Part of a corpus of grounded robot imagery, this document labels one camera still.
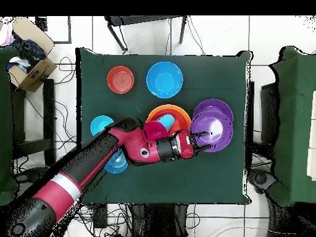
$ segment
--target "purple bowl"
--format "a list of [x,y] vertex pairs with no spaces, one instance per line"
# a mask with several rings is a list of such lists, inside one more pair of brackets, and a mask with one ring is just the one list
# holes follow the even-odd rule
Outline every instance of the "purple bowl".
[[207,111],[221,112],[227,116],[227,119],[230,119],[231,123],[233,123],[233,113],[230,107],[221,100],[208,99],[203,102],[200,102],[193,112],[193,118],[195,118],[197,114]]
[[[221,103],[219,100],[215,100],[214,102],[217,104]],[[198,146],[203,146],[205,144],[213,145],[213,147],[206,149],[204,152],[217,152],[222,150],[228,146],[233,137],[233,121],[231,120],[233,118],[233,114],[231,113],[227,116],[223,112],[224,106],[220,107],[221,110],[218,110],[218,107],[213,106],[213,104],[212,106],[200,107],[198,110],[199,113],[196,113],[195,110],[195,116],[193,117],[191,123],[192,133],[199,133],[203,131],[209,133],[208,135],[196,138],[196,144]]]

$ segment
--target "chair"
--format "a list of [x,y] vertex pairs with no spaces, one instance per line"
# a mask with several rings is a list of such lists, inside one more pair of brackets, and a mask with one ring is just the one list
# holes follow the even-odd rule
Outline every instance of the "chair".
[[128,51],[127,47],[125,48],[119,38],[117,37],[115,31],[112,27],[119,27],[121,25],[132,25],[134,23],[143,23],[151,22],[156,20],[163,19],[172,19],[175,17],[182,17],[181,32],[180,32],[180,41],[181,44],[183,41],[183,33],[185,32],[185,24],[187,15],[126,15],[126,16],[104,16],[107,21],[107,27],[112,33],[118,45],[121,47],[122,51]]

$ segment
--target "light blue bowl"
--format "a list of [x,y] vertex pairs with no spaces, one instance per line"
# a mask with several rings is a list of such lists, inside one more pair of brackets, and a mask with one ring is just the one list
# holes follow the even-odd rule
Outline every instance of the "light blue bowl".
[[92,135],[96,135],[97,133],[101,132],[104,129],[104,127],[111,123],[114,123],[114,121],[112,118],[108,116],[100,115],[96,117],[95,119],[93,119],[90,125]]
[[[114,123],[114,121],[108,116],[100,115],[96,117],[93,119],[90,126],[92,135],[99,133],[104,129],[104,127],[110,125],[111,123]],[[128,164],[123,151],[118,149],[118,151],[107,161],[104,169],[109,173],[122,173],[127,166]]]
[[147,87],[158,98],[171,98],[181,90],[183,75],[179,67],[171,62],[154,64],[146,77]]

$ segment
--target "white tile floor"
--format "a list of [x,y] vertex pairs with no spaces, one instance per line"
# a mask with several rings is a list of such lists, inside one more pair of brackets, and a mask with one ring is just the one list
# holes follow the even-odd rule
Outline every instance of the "white tile floor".
[[[275,81],[273,72],[268,64],[278,59],[278,53],[283,46],[295,45],[304,52],[311,53],[316,50],[316,20],[305,16],[192,16],[196,31],[199,33],[206,54],[213,56],[233,56],[243,50],[251,50],[254,58],[251,62],[251,80],[255,82],[254,95],[254,129],[261,130],[260,87]],[[181,18],[172,21],[172,55],[196,54],[201,51],[193,40],[189,26],[185,28],[183,44],[179,44]],[[48,17],[47,34],[54,41],[67,41],[67,17]],[[120,37],[118,27],[114,27]],[[198,40],[193,27],[194,37]],[[122,33],[128,45],[128,54],[165,54],[167,37],[170,27],[166,20],[127,25],[122,27]],[[118,44],[107,29],[104,17],[71,17],[71,44],[56,44],[48,55],[56,64],[64,59],[60,68],[50,76],[55,82],[61,81],[71,73],[71,63],[75,63],[75,47],[88,48],[99,54],[121,54]],[[75,76],[68,82],[56,86],[56,101],[65,104],[69,111],[67,129],[76,134],[76,80]],[[42,88],[27,96],[43,113]],[[34,111],[30,103],[26,102],[25,129],[27,139],[43,137],[43,119]],[[66,110],[60,104],[56,107],[66,115]],[[61,141],[68,137],[62,128],[63,119],[56,112],[56,130]],[[61,146],[60,138],[56,138],[56,147]],[[254,133],[254,139],[260,141],[260,133]],[[66,143],[69,151],[74,143]],[[65,148],[57,150],[57,158],[65,154]],[[30,156],[25,164],[28,168],[43,166],[43,153]],[[201,217],[198,227],[189,229],[189,237],[265,237],[268,227],[268,205],[265,196],[258,195],[254,188],[247,184],[247,195],[252,202],[247,206],[225,204],[201,204],[196,206],[196,213]],[[110,205],[109,210],[117,207]],[[193,211],[189,206],[188,213]],[[193,218],[187,219],[187,226],[191,227]],[[65,237],[92,237],[83,224],[72,221]]]

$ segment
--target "green tablecloth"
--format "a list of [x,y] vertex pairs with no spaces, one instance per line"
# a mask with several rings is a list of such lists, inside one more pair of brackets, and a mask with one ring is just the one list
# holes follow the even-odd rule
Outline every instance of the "green tablecloth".
[[[90,123],[98,115],[114,119],[146,117],[155,107],[174,104],[192,116],[194,108],[209,98],[225,101],[233,111],[233,139],[216,153],[176,162],[142,167],[129,165],[120,174],[102,171],[84,196],[87,203],[248,203],[243,196],[244,111],[246,64],[250,52],[240,56],[110,56],[80,49],[82,142],[92,137]],[[181,91],[170,99],[159,99],[146,86],[148,70],[157,62],[175,63],[183,73]],[[128,67],[135,83],[126,94],[109,89],[106,77],[117,65]]]
[[11,58],[19,54],[12,46],[0,48],[0,206],[11,201],[16,182],[12,178],[13,118],[10,78],[6,70]]
[[280,93],[280,128],[275,143],[274,174],[279,182],[269,190],[281,206],[293,202],[316,203],[316,181],[307,176],[310,120],[316,90],[316,56],[300,54],[288,46],[282,60],[272,65]]

